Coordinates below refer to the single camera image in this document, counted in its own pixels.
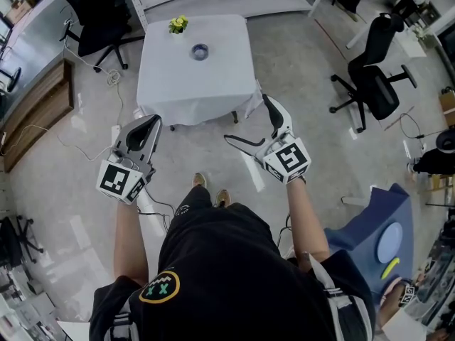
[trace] office chair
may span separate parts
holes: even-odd
[[[357,102],[362,119],[362,127],[357,128],[358,133],[366,129],[363,104],[368,106],[371,114],[377,120],[383,120],[391,115],[400,104],[391,82],[409,79],[414,88],[417,88],[415,79],[405,65],[402,65],[403,73],[389,78],[378,66],[374,65],[385,59],[395,33],[403,31],[404,28],[405,23],[399,16],[380,14],[371,23],[365,52],[350,61],[348,65],[348,72],[356,89],[339,76],[331,76],[332,82],[339,81],[348,90],[350,100],[338,107],[331,107],[329,112],[335,114],[339,109]]]
[[[22,247],[24,246],[28,257],[35,264],[36,259],[34,259],[30,254],[30,248],[39,251],[40,253],[44,252],[44,249],[38,248],[29,242],[27,238],[27,232],[29,225],[33,224],[32,219],[26,220],[26,226],[22,228],[21,220],[22,216],[17,217],[18,230],[19,233],[16,233],[11,220],[8,217],[0,220],[0,264],[8,264],[11,268],[15,268],[22,264]]]
[[[95,63],[93,69],[95,72],[100,72],[99,67],[101,62],[112,51],[117,54],[117,58],[123,70],[128,68],[128,64],[123,62],[120,55],[119,46],[143,40],[144,36],[125,38],[122,36],[132,31],[128,25],[128,19],[131,14],[125,4],[125,0],[66,0],[75,10],[79,18],[79,24],[83,26],[80,37],[74,34],[71,29],[71,23],[65,22],[63,37],[67,36],[79,42],[77,54],[80,57],[95,53],[103,48],[107,49],[103,52],[100,59]]]

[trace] wooden panel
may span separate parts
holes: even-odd
[[[52,70],[50,70],[32,90],[22,99],[17,108],[6,120],[2,131],[6,132],[4,146],[8,146],[11,140],[14,140],[13,133],[18,126],[32,115],[36,105],[51,96],[66,82],[71,81],[71,65],[68,61],[60,61]]]
[[[68,112],[73,110],[73,89],[70,71],[71,66],[67,62],[58,63],[54,69],[36,84],[5,123],[5,128],[13,130],[6,132],[7,140],[2,148],[3,153],[6,153],[6,172],[9,172],[27,150],[46,133],[36,127],[25,129],[28,125],[32,124],[50,129]]]

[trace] chair base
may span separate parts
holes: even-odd
[[[357,91],[355,90],[354,87],[349,85],[346,81],[344,81],[342,78],[340,78],[337,75],[332,75],[330,77],[330,80],[332,82],[336,82],[336,81],[340,82],[348,90],[348,95],[350,96],[350,100],[341,104],[340,106],[337,106],[337,107],[332,106],[328,109],[328,111],[331,114],[335,114],[339,109],[342,109],[350,104],[353,104],[354,102],[357,102],[358,111],[360,112],[360,119],[362,120],[362,127],[357,128],[356,130],[357,130],[358,134],[363,133],[367,129],[367,126],[365,123],[365,107],[363,106],[363,101],[356,97]]]
[[[21,226],[21,220],[22,220],[22,216],[17,216],[17,225],[18,225],[18,229],[19,229],[19,234],[18,234],[18,239],[19,239],[19,242],[24,245],[25,249],[26,249],[26,252],[27,252],[27,255],[28,257],[30,258],[31,262],[36,264],[36,259],[33,258],[31,256],[31,253],[30,253],[30,249],[29,248],[32,248],[33,250],[36,250],[40,253],[43,253],[44,252],[44,249],[43,248],[40,248],[40,247],[37,247],[35,246],[34,244],[32,244],[29,240],[28,240],[28,237],[27,237],[27,233],[28,233],[28,226],[30,226],[31,224],[33,224],[33,220],[32,219],[28,219],[26,220],[26,226],[24,228],[22,228]]]
[[[93,67],[93,70],[96,73],[101,72],[101,67],[100,64],[101,62],[111,53],[112,51],[115,52],[117,55],[117,59],[119,60],[120,66],[122,67],[123,70],[128,69],[128,64],[123,63],[122,55],[120,54],[119,47],[124,44],[132,43],[132,42],[137,42],[138,40],[144,40],[145,36],[140,36],[140,37],[133,37],[133,38],[125,38],[125,39],[120,39],[118,43],[112,44],[107,49],[103,52],[102,56],[100,59],[95,63],[95,66]]]

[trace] blue table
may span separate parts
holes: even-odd
[[[397,257],[400,263],[381,280],[388,264],[378,260],[376,248],[381,234],[393,222],[399,222],[403,229],[403,239]],[[412,208],[409,195],[394,184],[389,190],[373,188],[370,204],[339,230],[325,229],[331,253],[345,249],[368,283],[375,305],[379,305],[381,296],[390,282],[398,276],[412,277],[414,253],[414,230]]]

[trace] smiley face logo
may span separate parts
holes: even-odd
[[[147,284],[139,295],[145,303],[163,303],[175,297],[180,290],[180,279],[173,271],[163,271]]]

